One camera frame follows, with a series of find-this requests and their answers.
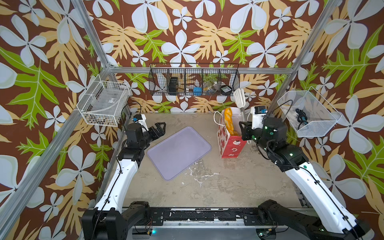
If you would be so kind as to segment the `steel tongs cream tips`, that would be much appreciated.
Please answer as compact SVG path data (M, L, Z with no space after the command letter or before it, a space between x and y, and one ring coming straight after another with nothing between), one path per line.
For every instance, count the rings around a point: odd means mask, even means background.
M251 110L249 112L249 115L246 117L245 112L245 106L246 106L246 99L245 99L245 92L243 89L236 89L234 91L233 97L235 99L235 103L237 107L241 110L241 116L245 122L248 122L248 118L250 115L253 115L255 113L255 107L251 107Z

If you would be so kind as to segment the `long twisted bread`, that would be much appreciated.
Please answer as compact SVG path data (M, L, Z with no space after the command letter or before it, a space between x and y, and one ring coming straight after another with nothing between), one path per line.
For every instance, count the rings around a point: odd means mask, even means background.
M231 108L226 108L224 111L224 121L225 121L225 126L226 129L228 130L229 134L231 136L237 136L238 132L234 128L233 124L233 113Z

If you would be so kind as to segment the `red white paper bag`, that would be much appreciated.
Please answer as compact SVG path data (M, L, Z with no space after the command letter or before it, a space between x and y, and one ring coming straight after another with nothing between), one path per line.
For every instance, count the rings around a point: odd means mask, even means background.
M219 154L222 159L237 158L246 145L246 141L242 140L239 122L243 121L241 110L239 108L230 107L233 113L233 124L238 132L237 136L231 136L226 129L224 121L224 110L214 113L214 122L218 126L217 139L219 144Z

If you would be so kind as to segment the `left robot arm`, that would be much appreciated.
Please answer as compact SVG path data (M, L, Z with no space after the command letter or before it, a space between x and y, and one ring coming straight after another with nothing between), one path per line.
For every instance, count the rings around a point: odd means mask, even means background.
M117 168L105 194L82 217L86 240L125 240L138 222L149 220L148 202L133 202L126 210L123 203L131 181L144 158L150 143L166 133L166 123L146 127L145 120L129 124L126 140L117 156Z

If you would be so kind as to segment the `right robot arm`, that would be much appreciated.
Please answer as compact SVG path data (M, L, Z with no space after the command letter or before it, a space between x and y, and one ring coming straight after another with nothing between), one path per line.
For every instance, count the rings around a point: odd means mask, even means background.
M287 142L287 126L278 118L264 118L260 128L240 122L242 139L254 141L264 158L275 164L305 195L317 216L285 208L276 201L260 204L261 218L285 225L310 240L366 240L373 234L368 223L358 220L333 195L298 146Z

